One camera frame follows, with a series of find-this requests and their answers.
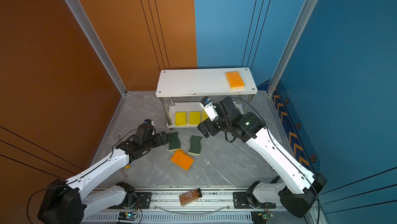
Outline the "yellow sponge stack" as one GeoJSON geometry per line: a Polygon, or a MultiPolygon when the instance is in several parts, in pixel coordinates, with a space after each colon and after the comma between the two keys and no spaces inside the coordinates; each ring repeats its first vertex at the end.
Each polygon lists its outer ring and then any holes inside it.
{"type": "Polygon", "coordinates": [[[191,111],[189,112],[189,125],[195,125],[201,123],[201,112],[200,111],[191,111]]]}

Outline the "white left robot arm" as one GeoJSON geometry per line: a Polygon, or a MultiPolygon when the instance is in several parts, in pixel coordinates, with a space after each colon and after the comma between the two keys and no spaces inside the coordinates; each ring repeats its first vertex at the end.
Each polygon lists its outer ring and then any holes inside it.
{"type": "Polygon", "coordinates": [[[167,144],[167,133],[156,132],[147,119],[135,134],[119,142],[105,158],[64,181],[56,179],[46,189],[37,218],[44,224],[79,224],[109,207],[138,207],[135,188],[126,182],[93,193],[103,181],[121,168],[143,157],[152,148],[167,144]]]}

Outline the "orange sponge stack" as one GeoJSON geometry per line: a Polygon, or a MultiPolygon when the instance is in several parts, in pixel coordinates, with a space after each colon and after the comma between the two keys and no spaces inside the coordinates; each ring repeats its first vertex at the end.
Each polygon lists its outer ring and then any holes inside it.
{"type": "Polygon", "coordinates": [[[225,73],[229,87],[231,90],[244,89],[245,84],[238,71],[231,71],[225,73]]]}

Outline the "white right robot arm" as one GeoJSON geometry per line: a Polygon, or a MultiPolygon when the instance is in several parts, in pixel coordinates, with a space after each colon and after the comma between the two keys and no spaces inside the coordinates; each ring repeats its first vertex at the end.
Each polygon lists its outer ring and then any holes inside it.
{"type": "Polygon", "coordinates": [[[327,183],[326,178],[314,174],[301,165],[271,134],[260,114],[253,110],[241,114],[231,97],[214,103],[203,97],[200,107],[208,118],[198,125],[204,137],[219,132],[241,139],[259,153],[281,178],[281,183],[254,182],[246,191],[248,203],[262,208],[266,203],[281,204],[289,213],[303,218],[314,203],[319,203],[318,194],[327,183]]]}

